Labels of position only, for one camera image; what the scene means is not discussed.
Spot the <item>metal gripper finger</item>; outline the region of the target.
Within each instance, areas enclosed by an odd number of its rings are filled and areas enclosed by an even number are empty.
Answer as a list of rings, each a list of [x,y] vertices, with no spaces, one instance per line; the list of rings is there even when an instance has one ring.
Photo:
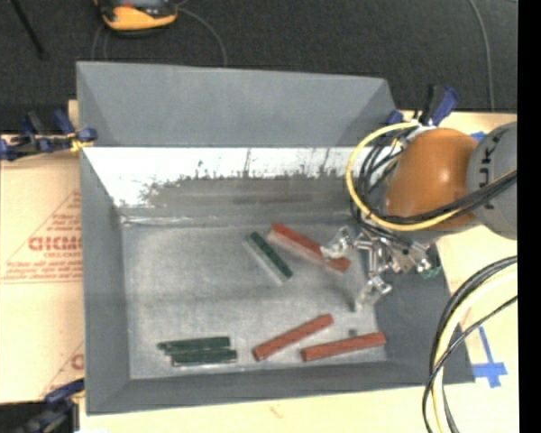
[[[371,276],[354,295],[353,312],[374,306],[380,299],[389,295],[392,290],[392,286],[381,276]]]
[[[330,241],[320,246],[320,253],[327,260],[338,260],[344,258],[353,248],[351,229],[348,226],[342,226]]]

